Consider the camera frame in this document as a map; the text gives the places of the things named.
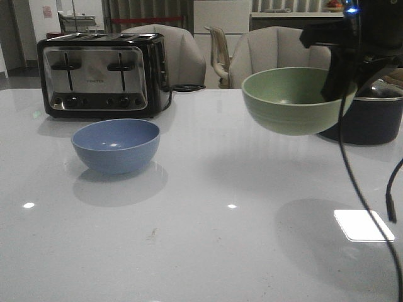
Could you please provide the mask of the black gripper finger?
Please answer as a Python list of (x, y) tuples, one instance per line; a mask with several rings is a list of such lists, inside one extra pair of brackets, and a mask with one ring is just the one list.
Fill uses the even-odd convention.
[(341, 99), (353, 84), (358, 91), (361, 89), (360, 56), (353, 48), (329, 47), (329, 50), (331, 62), (321, 94), (325, 101), (335, 101)]

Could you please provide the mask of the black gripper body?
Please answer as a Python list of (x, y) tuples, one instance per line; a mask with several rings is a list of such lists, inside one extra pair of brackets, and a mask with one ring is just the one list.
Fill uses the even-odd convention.
[(402, 67), (402, 1), (343, 1), (343, 17), (307, 25), (304, 47), (331, 51), (331, 67), (376, 63)]

